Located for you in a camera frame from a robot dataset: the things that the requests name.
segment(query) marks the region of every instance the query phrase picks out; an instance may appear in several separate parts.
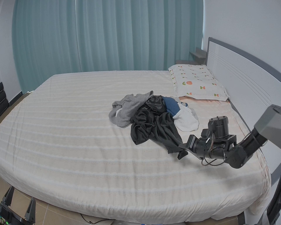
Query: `robotic arm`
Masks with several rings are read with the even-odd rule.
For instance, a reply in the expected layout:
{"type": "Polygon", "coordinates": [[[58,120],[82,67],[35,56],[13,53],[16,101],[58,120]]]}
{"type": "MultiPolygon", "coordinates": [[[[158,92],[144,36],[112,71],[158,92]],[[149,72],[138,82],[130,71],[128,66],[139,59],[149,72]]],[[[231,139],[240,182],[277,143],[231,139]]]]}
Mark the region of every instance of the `robotic arm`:
{"type": "Polygon", "coordinates": [[[236,135],[228,133],[228,118],[211,118],[208,129],[203,129],[201,138],[190,135],[183,148],[200,160],[223,159],[233,168],[242,167],[267,140],[281,148],[281,107],[271,105],[256,122],[249,135],[236,144],[236,135]]]}

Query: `mattress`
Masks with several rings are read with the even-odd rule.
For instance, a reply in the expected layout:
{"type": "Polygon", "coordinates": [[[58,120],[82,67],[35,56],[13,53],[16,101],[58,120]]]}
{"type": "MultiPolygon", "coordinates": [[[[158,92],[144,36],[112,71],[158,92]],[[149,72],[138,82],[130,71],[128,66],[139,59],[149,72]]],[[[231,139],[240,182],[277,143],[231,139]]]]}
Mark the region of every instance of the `mattress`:
{"type": "MultiPolygon", "coordinates": [[[[0,124],[0,175],[52,205],[96,217],[145,224],[222,219],[247,207],[258,213],[270,189],[260,151],[240,169],[181,160],[157,142],[135,145],[130,125],[108,113],[127,94],[174,95],[168,71],[103,71],[54,75],[0,124]]],[[[225,115],[241,141],[247,129],[228,102],[185,100],[200,136],[209,118],[225,115]]]]}

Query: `teal curtain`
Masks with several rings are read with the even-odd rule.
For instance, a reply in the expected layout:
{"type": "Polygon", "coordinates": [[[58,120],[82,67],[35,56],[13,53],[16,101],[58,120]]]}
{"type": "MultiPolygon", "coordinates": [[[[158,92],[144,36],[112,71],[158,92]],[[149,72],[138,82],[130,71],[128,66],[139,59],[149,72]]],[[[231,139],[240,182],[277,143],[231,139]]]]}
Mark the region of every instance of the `teal curtain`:
{"type": "Polygon", "coordinates": [[[16,0],[12,40],[26,92],[59,73],[167,70],[202,31],[203,0],[16,0]]]}

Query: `tile floor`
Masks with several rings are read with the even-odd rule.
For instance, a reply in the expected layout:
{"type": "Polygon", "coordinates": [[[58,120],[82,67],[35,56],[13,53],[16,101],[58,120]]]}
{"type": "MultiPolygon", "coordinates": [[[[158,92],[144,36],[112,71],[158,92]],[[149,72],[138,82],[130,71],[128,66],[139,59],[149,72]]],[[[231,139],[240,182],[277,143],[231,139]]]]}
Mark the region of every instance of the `tile floor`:
{"type": "MultiPolygon", "coordinates": [[[[26,96],[29,94],[24,94],[21,96],[11,107],[9,107],[1,116],[0,116],[0,123],[2,120],[9,114],[9,112],[19,103],[21,102],[26,96]]],[[[10,185],[7,184],[2,178],[0,174],[0,200],[9,189],[10,185]]],[[[31,197],[19,190],[14,191],[12,204],[10,208],[24,218],[26,209],[30,202],[31,197]]],[[[43,202],[39,199],[36,199],[36,225],[85,225],[86,223],[81,215],[77,212],[72,212],[69,210],[65,210],[53,205],[50,205],[46,202],[43,202]]],[[[84,218],[87,221],[91,221],[95,223],[102,218],[92,217],[84,215],[84,218]]],[[[100,222],[98,225],[111,225],[114,220],[108,220],[104,222],[100,222]]],[[[201,222],[186,222],[186,225],[238,225],[237,216],[224,218],[222,220],[214,220],[214,219],[207,219],[201,222]]]]}

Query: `floral pillowcase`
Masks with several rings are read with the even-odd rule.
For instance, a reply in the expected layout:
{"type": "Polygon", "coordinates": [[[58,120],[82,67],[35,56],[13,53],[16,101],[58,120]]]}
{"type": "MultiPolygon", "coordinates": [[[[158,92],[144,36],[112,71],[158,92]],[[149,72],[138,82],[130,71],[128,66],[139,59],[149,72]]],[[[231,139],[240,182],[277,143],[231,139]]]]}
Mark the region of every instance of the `floral pillowcase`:
{"type": "Polygon", "coordinates": [[[226,101],[229,95],[205,65],[176,64],[169,68],[177,97],[226,101]]]}

